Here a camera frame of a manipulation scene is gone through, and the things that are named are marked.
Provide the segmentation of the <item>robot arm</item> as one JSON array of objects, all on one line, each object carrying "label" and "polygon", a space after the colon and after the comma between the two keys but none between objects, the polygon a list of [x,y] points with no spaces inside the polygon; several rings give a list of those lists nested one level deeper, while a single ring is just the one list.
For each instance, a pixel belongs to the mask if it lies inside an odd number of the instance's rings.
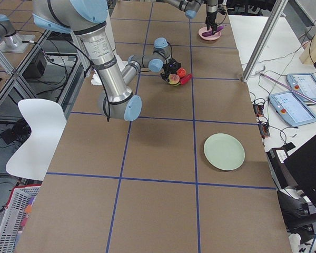
[{"label": "robot arm", "polygon": [[106,34],[106,1],[34,1],[37,26],[59,33],[74,33],[83,43],[104,90],[98,101],[107,118],[134,121],[141,113],[142,100],[128,84],[142,68],[159,72],[172,57],[172,48],[163,37],[154,41],[151,55],[133,55],[121,70]]},{"label": "robot arm", "polygon": [[206,18],[205,18],[206,28],[207,30],[211,29],[213,32],[217,31],[218,24],[216,22],[216,16],[217,16],[218,7],[219,7],[217,0],[208,0],[208,1],[167,0],[164,2],[183,11],[185,13],[185,16],[190,20],[195,18],[200,7],[202,6],[202,4],[205,3],[206,4]]}]

